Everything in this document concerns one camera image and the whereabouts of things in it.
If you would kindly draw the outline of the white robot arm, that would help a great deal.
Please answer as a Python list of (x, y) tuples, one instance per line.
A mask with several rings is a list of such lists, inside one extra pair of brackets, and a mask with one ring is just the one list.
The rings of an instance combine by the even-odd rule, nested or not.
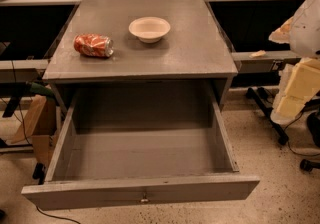
[(273, 102), (271, 120), (287, 124), (320, 91), (320, 0), (305, 0), (269, 40), (288, 43), (290, 50), (301, 57), (297, 64), (285, 65)]

